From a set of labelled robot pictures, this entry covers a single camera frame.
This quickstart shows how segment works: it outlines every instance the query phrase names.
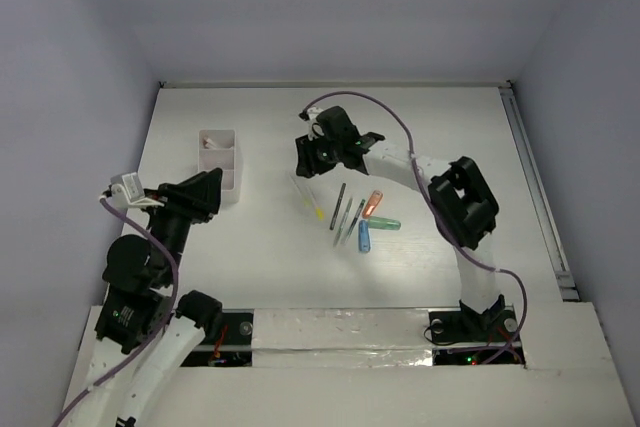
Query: white plastic container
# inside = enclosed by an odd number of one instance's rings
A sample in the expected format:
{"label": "white plastic container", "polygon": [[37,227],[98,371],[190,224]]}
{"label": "white plastic container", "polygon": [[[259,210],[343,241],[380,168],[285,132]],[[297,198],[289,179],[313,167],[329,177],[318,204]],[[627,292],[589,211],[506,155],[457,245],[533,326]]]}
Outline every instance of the white plastic container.
{"label": "white plastic container", "polygon": [[222,169],[222,205],[240,199],[242,156],[235,130],[201,130],[198,134],[198,172]]}

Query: white connector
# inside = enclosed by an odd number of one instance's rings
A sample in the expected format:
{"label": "white connector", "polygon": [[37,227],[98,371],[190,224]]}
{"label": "white connector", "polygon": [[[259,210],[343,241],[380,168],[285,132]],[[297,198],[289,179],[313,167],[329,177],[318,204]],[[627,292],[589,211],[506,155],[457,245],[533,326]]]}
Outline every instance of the white connector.
{"label": "white connector", "polygon": [[145,196],[137,172],[112,177],[109,190],[114,207],[119,209],[144,209],[163,205],[161,202]]}

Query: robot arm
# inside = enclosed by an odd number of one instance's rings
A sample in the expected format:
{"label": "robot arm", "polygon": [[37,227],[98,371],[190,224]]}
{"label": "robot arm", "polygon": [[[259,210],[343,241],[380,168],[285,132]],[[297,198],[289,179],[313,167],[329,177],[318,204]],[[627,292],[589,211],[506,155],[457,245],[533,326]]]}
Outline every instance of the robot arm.
{"label": "robot arm", "polygon": [[[109,291],[95,327],[97,341],[85,390],[67,408],[68,425],[141,426],[193,346],[217,332],[222,304],[192,291],[180,299],[165,335],[155,337],[172,307],[170,298],[157,291],[173,283],[167,256],[179,266],[191,225],[208,222],[218,213],[221,181],[221,169],[151,191],[142,189],[135,173],[111,180],[105,197],[112,197],[116,207],[147,212],[151,235],[139,228],[147,238],[124,235],[109,248],[102,274]],[[65,412],[54,425],[61,425],[64,416]]]}
{"label": "robot arm", "polygon": [[[296,139],[297,175],[310,178],[342,163],[363,174],[384,177],[418,190],[410,152],[380,134],[361,135],[341,107],[312,108],[300,117],[308,122],[309,133]],[[490,234],[496,226],[498,204],[476,164],[467,157],[452,163],[426,156],[415,160],[439,220],[466,253],[491,265]],[[458,251],[456,259],[465,323],[470,330],[486,331],[504,310],[495,273],[478,269]]]}

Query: marker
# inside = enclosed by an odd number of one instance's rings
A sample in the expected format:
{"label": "marker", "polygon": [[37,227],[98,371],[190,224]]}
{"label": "marker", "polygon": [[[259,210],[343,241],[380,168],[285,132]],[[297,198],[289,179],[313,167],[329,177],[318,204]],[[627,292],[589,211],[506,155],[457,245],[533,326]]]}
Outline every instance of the marker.
{"label": "marker", "polygon": [[342,214],[342,220],[340,221],[340,227],[338,227],[338,233],[336,234],[336,238],[333,240],[333,246],[338,245],[340,241],[340,236],[342,235],[342,229],[344,229],[344,224],[347,223],[347,216],[349,215],[349,210],[351,210],[351,203],[353,202],[353,197],[349,197],[349,202],[347,202],[347,210]]}
{"label": "marker", "polygon": [[347,188],[347,184],[342,183],[342,187],[340,187],[340,195],[338,195],[338,202],[336,202],[336,208],[333,211],[333,217],[331,217],[331,225],[329,226],[329,230],[333,230],[336,226],[336,220],[338,220],[338,214],[340,213],[340,204],[342,204],[342,196],[344,195],[344,189]]}
{"label": "marker", "polygon": [[364,208],[364,202],[365,200],[362,199],[362,202],[360,202],[360,205],[358,206],[358,210],[356,210],[356,215],[353,218],[353,221],[351,222],[351,225],[349,226],[349,230],[347,230],[347,235],[344,236],[344,239],[342,239],[342,245],[347,243],[347,240],[349,240],[349,237],[351,237],[351,233],[353,232],[353,229],[355,228],[356,224],[358,223],[358,218],[360,217],[360,214],[362,213],[362,209]]}
{"label": "marker", "polygon": [[362,213],[363,219],[368,219],[373,214],[373,211],[376,210],[376,207],[382,200],[382,192],[379,190],[374,190],[369,197],[369,201],[367,202],[367,206],[364,208],[364,212]]}
{"label": "marker", "polygon": [[361,220],[358,225],[358,250],[363,254],[366,254],[371,250],[369,223],[366,220]]}
{"label": "marker", "polygon": [[374,217],[373,215],[367,219],[370,229],[382,230],[400,230],[400,221],[394,219],[385,219],[384,217]]}

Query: white wall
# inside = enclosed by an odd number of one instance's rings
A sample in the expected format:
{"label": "white wall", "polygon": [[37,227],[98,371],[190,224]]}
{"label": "white wall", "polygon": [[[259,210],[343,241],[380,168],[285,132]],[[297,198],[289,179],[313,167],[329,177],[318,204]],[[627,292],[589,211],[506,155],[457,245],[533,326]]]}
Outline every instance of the white wall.
{"label": "white wall", "polygon": [[563,0],[118,0],[163,80],[504,80]]}
{"label": "white wall", "polygon": [[0,425],[42,427],[117,234],[97,195],[137,165],[157,83],[106,0],[0,17]]}
{"label": "white wall", "polygon": [[569,0],[516,83],[583,297],[640,420],[640,0]]}

